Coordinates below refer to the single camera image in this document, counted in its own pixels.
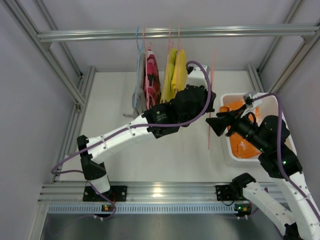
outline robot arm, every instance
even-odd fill
[[[216,94],[211,92],[207,113],[214,111],[215,97]],[[111,186],[104,161],[132,144],[178,132],[180,127],[177,124],[185,123],[198,116],[203,111],[207,98],[208,91],[204,86],[187,85],[170,102],[153,106],[116,130],[97,137],[79,136],[78,149],[80,151],[88,149],[80,154],[84,178],[90,181],[100,193],[109,196]]]
[[[232,180],[230,187],[233,189],[233,200],[244,197],[252,201],[272,220],[285,239],[320,239],[319,209],[308,190],[297,156],[285,145],[290,135],[286,123],[282,120],[279,136],[278,116],[269,115],[258,126],[256,121],[251,122],[249,115],[252,113],[248,111],[257,107],[257,104],[253,105],[252,95],[245,95],[244,99],[246,104],[238,110],[217,113],[217,117],[207,118],[206,121],[218,136],[230,126],[227,137],[237,133],[261,151],[258,157],[260,164],[283,193],[292,213],[271,198],[248,173]],[[278,164],[278,144],[287,178]]]

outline aluminum frame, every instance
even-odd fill
[[[261,36],[312,36],[319,29],[316,24],[269,24],[251,26],[208,26],[181,27],[180,38],[213,38],[213,37],[261,37]],[[178,28],[171,28],[171,38],[178,37]],[[163,39],[169,37],[169,28],[145,28],[146,39]],[[134,40],[136,29],[107,30],[65,30],[42,31],[38,35],[42,43],[91,41],[91,40]],[[143,38],[143,30],[137,32],[138,39]]]
[[[20,27],[25,36],[29,39],[35,49],[41,54],[45,59],[47,64],[50,66],[52,71],[61,80],[66,89],[69,91],[73,100],[76,104],[84,105],[84,97],[80,94],[79,90],[70,80],[66,71],[62,67],[61,63],[55,56],[55,54],[50,49],[50,45],[45,45],[40,42],[37,34],[39,32],[38,28],[31,20],[30,16],[22,6],[22,4],[17,0],[3,0],[1,1],[3,7],[8,11],[8,13],[15,20],[17,25]]]
[[[48,24],[48,26],[50,27],[50,29],[51,30],[58,30],[58,27],[57,27],[54,19],[52,18],[50,12],[48,11],[44,1],[43,0],[33,0],[33,2],[36,5],[36,7],[38,8],[38,10],[40,11],[41,15],[45,19],[45,21]],[[60,42],[59,44],[60,44],[62,51],[64,52],[66,58],[70,62],[71,66],[73,67],[73,70],[78,75],[78,77],[81,77],[83,73],[81,72],[76,60],[72,56],[71,51],[69,50],[67,44],[65,42]]]
[[[248,72],[253,89],[255,91],[257,91],[258,93],[264,93],[265,89],[261,83],[257,69],[255,68],[255,66],[253,64],[248,64],[247,72]]]
[[[300,44],[299,48],[295,51],[292,58],[289,60],[284,70],[282,71],[280,77],[273,83],[269,88],[268,92],[278,93],[281,88],[292,78],[295,71],[304,62],[306,57],[312,52],[312,49],[320,39],[320,30],[309,39],[305,38],[303,43]]]
[[[291,7],[289,13],[287,14],[287,16],[284,20],[284,24],[289,24],[293,21],[293,19],[295,18],[295,16],[297,15],[299,10],[301,9],[301,6],[303,5],[304,2],[305,2],[305,0],[295,0],[295,2],[292,4],[292,7]],[[264,56],[260,66],[258,68],[259,75],[262,74],[263,70],[265,69],[265,66],[267,65],[271,56],[275,52],[275,49],[278,46],[280,40],[281,40],[281,36],[277,36],[274,38],[273,42],[271,43],[266,55]]]
[[[82,78],[76,87],[68,78],[62,64],[56,58],[50,49],[52,42],[66,41],[84,41],[84,40],[120,40],[135,39],[135,29],[111,29],[111,30],[89,30],[89,31],[58,31],[49,11],[46,9],[42,0],[34,0],[36,5],[41,9],[42,14],[52,31],[40,32],[33,23],[31,17],[25,11],[19,0],[4,0],[2,5],[11,14],[17,25],[21,28],[26,37],[40,52],[46,60],[52,71],[58,76],[77,104],[82,106],[79,114],[79,108],[72,106],[70,118],[65,131],[65,138],[61,147],[59,159],[64,158],[71,153],[75,147],[75,138],[81,131],[86,106],[88,104],[92,82],[96,69],[91,66],[87,75]],[[296,1],[293,9],[299,9]],[[287,17],[288,22],[294,16],[294,13]],[[214,38],[214,37],[260,37],[260,36],[304,36],[309,40],[305,41],[297,50],[292,60],[288,63],[279,80],[270,89],[277,92],[288,79],[294,74],[297,67],[304,58],[311,52],[314,45],[320,38],[319,23],[317,24],[270,24],[270,25],[253,25],[253,26],[223,26],[223,27],[183,27],[180,29],[181,38]],[[147,28],[145,29],[146,38],[167,38],[169,36],[168,28]],[[138,37],[142,38],[142,30],[138,32]],[[171,37],[178,37],[178,29],[172,28]],[[277,41],[271,45],[274,49]],[[67,45],[62,44],[65,54],[67,55],[74,70],[81,74],[76,61],[73,59]],[[259,79],[257,70],[252,64],[248,65],[248,72],[254,88],[261,92],[263,87]],[[38,200],[38,208],[32,224],[29,239],[40,239],[45,224],[48,210],[52,204],[81,204],[92,205],[92,202],[82,202],[85,182],[59,182],[53,181],[54,184],[46,184],[41,189]],[[161,204],[220,204],[217,202],[215,185],[225,184],[222,182],[192,182],[192,183],[164,183],[164,182],[112,182],[112,185],[127,185],[127,200],[130,204],[152,205]],[[282,193],[274,183],[260,183],[262,187],[267,187],[270,195],[280,203],[285,203]]]
[[[61,143],[59,156],[55,161],[55,164],[62,161],[66,156],[74,153],[76,150],[77,137],[79,136],[84,123],[96,72],[97,69],[95,66],[89,66],[87,72],[78,83],[78,90],[85,97],[85,102],[80,110],[74,104],[71,106],[69,119],[64,130],[64,137]]]

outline white bin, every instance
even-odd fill
[[[222,107],[223,105],[236,102],[239,100],[243,100],[243,95],[245,93],[226,93],[221,96],[220,103]],[[278,116],[278,102],[277,99],[274,96],[268,96],[262,99],[262,103],[259,105],[261,120],[263,120],[268,115],[275,115]],[[282,119],[287,124],[285,116],[282,114]],[[249,167],[252,165],[258,165],[260,164],[258,160],[258,156],[254,156],[251,158],[238,158],[235,157],[231,150],[231,143],[229,137],[226,137],[225,135],[221,136],[222,141],[222,147],[224,151],[224,158],[226,163],[229,166],[239,166],[239,167]],[[291,135],[286,139],[285,144],[291,149],[295,154],[297,154],[294,142],[292,140]]]

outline white floor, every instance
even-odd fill
[[[95,137],[127,124],[132,113],[131,98],[135,72],[98,72],[95,75],[81,133]],[[246,71],[216,71],[214,108],[219,110],[225,93],[250,92],[253,88]],[[176,134],[141,142],[123,149],[105,166],[110,181],[126,182],[230,182],[242,173],[250,173],[259,182],[272,182],[259,164],[234,167],[226,164],[221,139],[211,132],[208,150],[208,125],[204,115]],[[80,158],[63,165],[63,170],[81,169]],[[63,174],[61,181],[84,181],[80,173]]]

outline orange object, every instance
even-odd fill
[[[244,100],[235,101],[232,103],[228,103],[222,107],[220,107],[220,113],[229,112],[233,110],[237,110],[241,108],[245,104]],[[255,108],[252,111],[255,115],[256,122],[258,125],[261,123],[261,115],[259,107]],[[256,155],[261,154],[261,152],[256,149],[251,143],[247,140],[243,139],[239,134],[234,133],[230,138],[231,150],[233,155],[239,159],[249,159]]]

